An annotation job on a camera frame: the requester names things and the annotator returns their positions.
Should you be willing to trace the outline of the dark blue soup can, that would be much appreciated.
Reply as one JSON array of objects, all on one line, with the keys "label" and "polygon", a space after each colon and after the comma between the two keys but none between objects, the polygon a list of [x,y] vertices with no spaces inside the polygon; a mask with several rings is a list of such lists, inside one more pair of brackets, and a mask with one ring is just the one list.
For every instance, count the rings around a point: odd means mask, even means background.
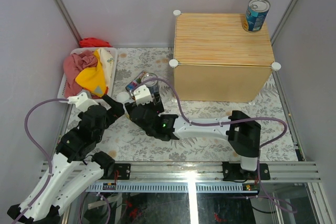
[{"label": "dark blue soup can", "polygon": [[[150,79],[153,79],[153,78],[157,78],[157,75],[154,74],[154,73],[146,73],[142,78],[141,78],[141,83],[144,83]],[[152,97],[153,97],[153,100],[154,101],[157,101],[158,100],[158,97],[160,96],[159,95],[159,84],[158,84],[158,81],[157,80],[152,80],[152,81],[148,81],[144,84],[150,91]]]}]

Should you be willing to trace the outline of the light blue Progresso soup can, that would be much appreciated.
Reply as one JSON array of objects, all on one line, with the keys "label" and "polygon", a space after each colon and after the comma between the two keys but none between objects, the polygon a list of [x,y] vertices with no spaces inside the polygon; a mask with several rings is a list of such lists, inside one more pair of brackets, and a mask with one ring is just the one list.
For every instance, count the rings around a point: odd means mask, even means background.
[{"label": "light blue Progresso soup can", "polygon": [[262,29],[270,9],[268,0],[250,0],[246,9],[243,28],[248,32],[258,32]]}]

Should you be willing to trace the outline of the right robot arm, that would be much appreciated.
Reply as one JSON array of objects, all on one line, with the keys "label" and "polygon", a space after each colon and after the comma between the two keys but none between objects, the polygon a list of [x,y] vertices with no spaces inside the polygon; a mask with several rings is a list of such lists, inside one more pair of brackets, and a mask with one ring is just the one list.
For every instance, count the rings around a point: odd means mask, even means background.
[{"label": "right robot arm", "polygon": [[257,159],[260,147],[261,126],[241,111],[233,111],[230,116],[214,119],[185,119],[176,114],[160,114],[151,104],[127,102],[126,111],[130,120],[146,135],[162,140],[212,137],[228,141],[240,156],[240,175],[251,179],[258,173]]}]

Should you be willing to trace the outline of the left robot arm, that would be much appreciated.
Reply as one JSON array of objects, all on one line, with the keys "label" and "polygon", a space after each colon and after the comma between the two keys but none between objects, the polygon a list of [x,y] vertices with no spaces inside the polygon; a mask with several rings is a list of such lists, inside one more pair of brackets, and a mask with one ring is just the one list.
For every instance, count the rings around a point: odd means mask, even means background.
[{"label": "left robot arm", "polygon": [[34,109],[28,111],[24,123],[26,134],[46,157],[48,169],[22,203],[10,206],[7,214],[14,223],[57,223],[64,209],[84,189],[96,180],[109,179],[114,175],[114,159],[100,151],[92,156],[91,162],[73,181],[66,182],[76,166],[83,163],[101,142],[104,131],[125,114],[122,103],[106,94],[102,99],[110,106],[109,109],[88,98],[86,93],[63,100],[80,110],[80,122],[62,136],[53,156],[48,155],[32,137],[27,121]]}]

